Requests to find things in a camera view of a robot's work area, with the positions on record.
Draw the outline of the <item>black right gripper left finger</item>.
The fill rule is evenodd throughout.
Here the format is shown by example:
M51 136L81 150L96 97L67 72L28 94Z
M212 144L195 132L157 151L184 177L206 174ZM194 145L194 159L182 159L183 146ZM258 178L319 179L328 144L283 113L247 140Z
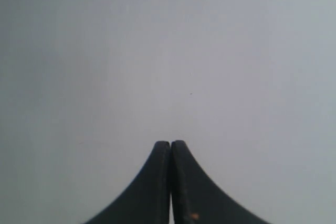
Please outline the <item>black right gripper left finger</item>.
M158 141L131 184L87 223L169 223L170 144Z

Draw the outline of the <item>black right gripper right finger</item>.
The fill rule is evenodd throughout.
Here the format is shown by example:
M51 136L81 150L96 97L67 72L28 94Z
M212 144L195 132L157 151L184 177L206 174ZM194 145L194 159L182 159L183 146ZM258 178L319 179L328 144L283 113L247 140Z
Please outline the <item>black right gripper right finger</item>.
M267 223L224 193L182 140L171 145L171 195L175 223Z

